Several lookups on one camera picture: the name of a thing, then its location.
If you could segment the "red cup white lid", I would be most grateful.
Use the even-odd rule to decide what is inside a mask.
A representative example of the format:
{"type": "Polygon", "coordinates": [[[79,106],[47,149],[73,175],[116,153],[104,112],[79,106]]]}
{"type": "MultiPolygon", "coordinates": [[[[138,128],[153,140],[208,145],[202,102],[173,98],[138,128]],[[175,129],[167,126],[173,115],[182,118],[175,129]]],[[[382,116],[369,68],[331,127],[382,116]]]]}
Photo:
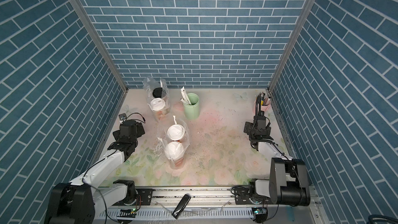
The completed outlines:
{"type": "Polygon", "coordinates": [[[171,125],[167,130],[167,135],[172,141],[180,141],[186,133],[185,128],[180,124],[171,125]]]}
{"type": "Polygon", "coordinates": [[[182,143],[172,141],[166,145],[164,152],[172,169],[177,170],[183,167],[185,149],[182,143]]]}

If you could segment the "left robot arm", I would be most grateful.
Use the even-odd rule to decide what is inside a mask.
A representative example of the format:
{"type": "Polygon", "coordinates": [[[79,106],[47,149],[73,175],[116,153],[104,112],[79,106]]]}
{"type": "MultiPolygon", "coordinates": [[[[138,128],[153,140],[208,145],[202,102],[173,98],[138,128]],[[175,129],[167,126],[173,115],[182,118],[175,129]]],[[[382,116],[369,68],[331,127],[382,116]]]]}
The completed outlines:
{"type": "Polygon", "coordinates": [[[46,224],[91,224],[115,203],[137,206],[141,203],[135,182],[118,179],[99,190],[100,184],[118,166],[126,162],[144,135],[143,121],[124,120],[113,132],[115,141],[104,156],[68,183],[57,184],[51,194],[45,216],[46,224]]]}

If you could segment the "clear plastic carrier bag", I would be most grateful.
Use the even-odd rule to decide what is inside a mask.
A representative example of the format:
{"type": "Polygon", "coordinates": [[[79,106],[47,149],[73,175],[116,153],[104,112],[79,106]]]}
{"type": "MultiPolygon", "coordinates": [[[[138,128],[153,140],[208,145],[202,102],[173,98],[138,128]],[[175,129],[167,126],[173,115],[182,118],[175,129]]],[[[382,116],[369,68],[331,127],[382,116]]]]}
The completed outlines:
{"type": "Polygon", "coordinates": [[[157,122],[168,115],[171,110],[169,88],[166,80],[155,80],[153,77],[146,77],[143,81],[143,89],[146,91],[147,105],[153,113],[157,122]]]}

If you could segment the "orange cup white lid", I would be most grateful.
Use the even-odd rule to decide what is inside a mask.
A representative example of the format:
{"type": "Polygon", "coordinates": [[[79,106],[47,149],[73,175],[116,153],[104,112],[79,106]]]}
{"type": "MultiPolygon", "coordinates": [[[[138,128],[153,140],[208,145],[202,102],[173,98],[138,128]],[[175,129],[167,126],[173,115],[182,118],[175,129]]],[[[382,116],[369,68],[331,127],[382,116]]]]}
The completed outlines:
{"type": "Polygon", "coordinates": [[[155,98],[149,104],[154,118],[159,121],[162,117],[170,112],[170,108],[162,98],[155,98]]]}

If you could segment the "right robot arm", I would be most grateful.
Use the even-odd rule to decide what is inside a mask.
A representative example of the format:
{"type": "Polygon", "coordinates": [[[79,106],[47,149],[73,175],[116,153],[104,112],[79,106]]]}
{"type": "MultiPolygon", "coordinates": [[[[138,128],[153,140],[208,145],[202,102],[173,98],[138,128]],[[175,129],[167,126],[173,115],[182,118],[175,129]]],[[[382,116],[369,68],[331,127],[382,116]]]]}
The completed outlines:
{"type": "Polygon", "coordinates": [[[244,133],[253,149],[271,158],[271,168],[268,179],[252,179],[248,187],[232,187],[232,195],[237,200],[250,199],[254,204],[308,206],[311,194],[306,164],[281,151],[271,137],[270,120],[255,115],[252,123],[245,123],[244,133]]]}

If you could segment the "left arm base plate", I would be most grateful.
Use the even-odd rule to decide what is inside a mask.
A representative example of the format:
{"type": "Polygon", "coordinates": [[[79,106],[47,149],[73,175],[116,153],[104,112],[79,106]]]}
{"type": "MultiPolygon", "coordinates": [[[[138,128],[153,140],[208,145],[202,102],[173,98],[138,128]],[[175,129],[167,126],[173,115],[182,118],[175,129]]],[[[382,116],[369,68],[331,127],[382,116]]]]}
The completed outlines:
{"type": "Polygon", "coordinates": [[[149,206],[152,201],[153,192],[154,190],[151,188],[136,188],[136,198],[133,206],[149,206]]]}

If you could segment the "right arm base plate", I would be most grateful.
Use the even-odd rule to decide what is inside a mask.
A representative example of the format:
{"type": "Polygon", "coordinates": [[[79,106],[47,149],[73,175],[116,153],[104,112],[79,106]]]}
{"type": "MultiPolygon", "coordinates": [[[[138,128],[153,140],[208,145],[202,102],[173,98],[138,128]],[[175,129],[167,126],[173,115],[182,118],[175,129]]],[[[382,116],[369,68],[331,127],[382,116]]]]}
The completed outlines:
{"type": "Polygon", "coordinates": [[[271,204],[271,199],[269,197],[262,196],[250,196],[249,188],[243,186],[233,186],[231,189],[231,194],[234,196],[236,205],[267,205],[271,204]]]}

